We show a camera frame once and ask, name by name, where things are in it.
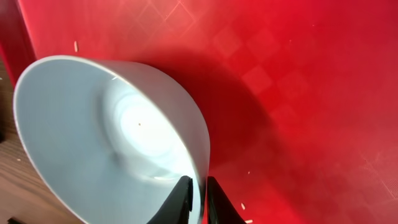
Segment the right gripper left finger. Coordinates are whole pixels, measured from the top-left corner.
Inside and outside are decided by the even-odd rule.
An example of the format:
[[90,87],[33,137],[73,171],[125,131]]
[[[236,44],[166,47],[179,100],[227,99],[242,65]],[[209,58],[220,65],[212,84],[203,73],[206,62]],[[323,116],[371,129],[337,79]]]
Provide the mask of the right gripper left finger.
[[193,205],[193,180],[182,176],[148,224],[188,224]]

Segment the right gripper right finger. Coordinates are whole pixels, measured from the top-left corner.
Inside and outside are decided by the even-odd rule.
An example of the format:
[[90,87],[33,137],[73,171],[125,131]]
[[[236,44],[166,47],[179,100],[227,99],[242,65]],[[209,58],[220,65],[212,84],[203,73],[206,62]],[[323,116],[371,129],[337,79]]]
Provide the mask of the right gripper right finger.
[[207,178],[206,191],[208,224],[246,224],[212,176]]

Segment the light blue bowl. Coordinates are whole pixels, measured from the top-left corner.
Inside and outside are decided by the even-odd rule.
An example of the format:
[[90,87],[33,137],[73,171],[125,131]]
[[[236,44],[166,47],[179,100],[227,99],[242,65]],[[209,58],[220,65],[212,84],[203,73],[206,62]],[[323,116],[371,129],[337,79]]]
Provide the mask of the light blue bowl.
[[183,176],[201,223],[210,137],[193,98],[137,62],[42,58],[19,77],[21,143],[52,193],[85,223],[147,223]]

